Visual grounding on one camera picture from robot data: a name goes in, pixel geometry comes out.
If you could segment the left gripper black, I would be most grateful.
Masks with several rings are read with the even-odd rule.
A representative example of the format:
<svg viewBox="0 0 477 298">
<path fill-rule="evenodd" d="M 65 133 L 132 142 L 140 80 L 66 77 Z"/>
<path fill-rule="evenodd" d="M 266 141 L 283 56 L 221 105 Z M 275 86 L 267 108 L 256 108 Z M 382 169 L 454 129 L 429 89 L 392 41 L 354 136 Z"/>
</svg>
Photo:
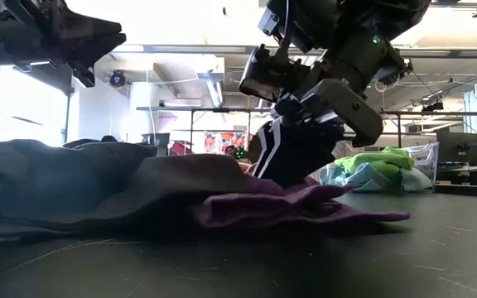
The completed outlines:
<svg viewBox="0 0 477 298">
<path fill-rule="evenodd" d="M 15 0 L 14 17 L 35 27 L 53 66 L 67 64 L 85 87 L 94 87 L 93 62 L 122 45 L 121 24 L 71 11 L 65 1 Z"/>
</svg>

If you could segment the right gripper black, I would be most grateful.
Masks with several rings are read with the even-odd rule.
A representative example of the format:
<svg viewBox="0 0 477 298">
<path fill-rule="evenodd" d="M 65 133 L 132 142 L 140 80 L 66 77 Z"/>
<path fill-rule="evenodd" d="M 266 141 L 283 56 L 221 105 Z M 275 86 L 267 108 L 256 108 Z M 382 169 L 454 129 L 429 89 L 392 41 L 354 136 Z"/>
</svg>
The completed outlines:
<svg viewBox="0 0 477 298">
<path fill-rule="evenodd" d="M 261 153 L 253 175 L 280 186 L 300 184 L 335 159 L 343 124 L 354 131 L 355 147 L 374 144 L 383 123 L 366 104 L 365 90 L 374 79 L 388 86 L 406 73 L 399 50 L 380 35 L 348 35 L 325 50 L 295 89 L 279 95 L 275 111 L 294 123 L 279 117 L 258 129 Z"/>
</svg>

